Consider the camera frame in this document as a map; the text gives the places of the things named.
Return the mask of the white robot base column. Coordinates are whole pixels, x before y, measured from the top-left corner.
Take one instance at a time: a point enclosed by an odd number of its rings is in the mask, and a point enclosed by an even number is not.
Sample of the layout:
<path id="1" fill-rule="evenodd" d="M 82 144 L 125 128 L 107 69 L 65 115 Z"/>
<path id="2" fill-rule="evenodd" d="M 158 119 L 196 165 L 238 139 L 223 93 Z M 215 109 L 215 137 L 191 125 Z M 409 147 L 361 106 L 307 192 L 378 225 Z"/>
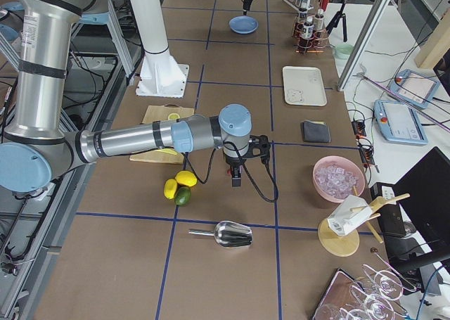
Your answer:
<path id="1" fill-rule="evenodd" d="M 189 66 L 178 64 L 170 53 L 160 0 L 130 2 L 144 50 L 136 94 L 183 97 Z"/>

